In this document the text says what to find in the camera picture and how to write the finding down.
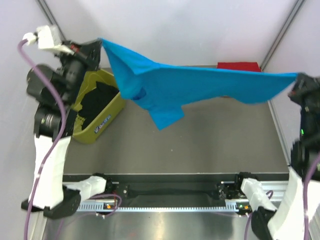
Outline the blue t shirt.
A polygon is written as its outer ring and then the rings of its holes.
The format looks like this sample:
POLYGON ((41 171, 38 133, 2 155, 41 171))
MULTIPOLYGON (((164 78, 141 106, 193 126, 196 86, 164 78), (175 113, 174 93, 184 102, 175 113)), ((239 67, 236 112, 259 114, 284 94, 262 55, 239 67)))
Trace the blue t shirt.
POLYGON ((102 40, 121 96, 148 111, 159 130, 184 117, 182 107, 217 97, 261 104, 294 83, 297 73, 175 66, 102 40))

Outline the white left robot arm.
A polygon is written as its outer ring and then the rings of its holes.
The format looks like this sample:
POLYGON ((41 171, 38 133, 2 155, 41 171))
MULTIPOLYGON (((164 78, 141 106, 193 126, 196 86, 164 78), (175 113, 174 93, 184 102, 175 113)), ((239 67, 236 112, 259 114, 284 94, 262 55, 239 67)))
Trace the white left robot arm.
POLYGON ((81 202, 95 195, 106 199, 114 191, 101 173, 63 184, 67 150, 77 117, 72 107, 86 72, 100 68, 102 42, 96 39, 78 44, 62 40, 56 25, 44 25, 26 33, 22 44, 37 44, 40 50, 53 53, 61 66, 54 70, 45 64, 33 64, 27 74, 26 92, 38 102, 33 127, 36 158, 32 190, 21 207, 59 220, 72 216, 81 202))

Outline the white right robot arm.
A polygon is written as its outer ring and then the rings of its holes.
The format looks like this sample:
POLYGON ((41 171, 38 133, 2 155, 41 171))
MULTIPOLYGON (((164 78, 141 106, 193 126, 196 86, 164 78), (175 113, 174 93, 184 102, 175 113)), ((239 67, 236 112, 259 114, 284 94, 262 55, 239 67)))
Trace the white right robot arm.
POLYGON ((309 223, 320 205, 320 79, 298 74, 290 100, 300 106, 299 139, 290 154, 289 178, 276 207, 255 175, 236 175, 233 192, 247 198, 251 229, 260 240, 307 240, 309 223))

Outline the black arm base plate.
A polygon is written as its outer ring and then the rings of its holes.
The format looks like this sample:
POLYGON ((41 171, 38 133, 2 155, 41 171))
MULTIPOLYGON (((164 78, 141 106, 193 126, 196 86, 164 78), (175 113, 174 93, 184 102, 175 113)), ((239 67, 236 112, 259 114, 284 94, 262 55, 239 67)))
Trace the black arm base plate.
POLYGON ((240 196, 234 182, 214 180, 163 180, 163 181, 111 181, 108 180, 105 194, 118 194, 124 199, 140 196, 204 196, 213 200, 231 200, 240 196))

